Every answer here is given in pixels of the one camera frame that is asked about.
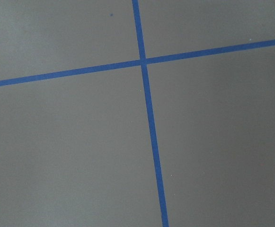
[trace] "gray floor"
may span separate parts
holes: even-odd
[[[275,39],[275,1],[140,0],[147,57]],[[0,0],[0,80],[139,59],[129,0]],[[170,227],[275,227],[275,46],[148,65]],[[140,67],[0,87],[0,227],[160,227]]]

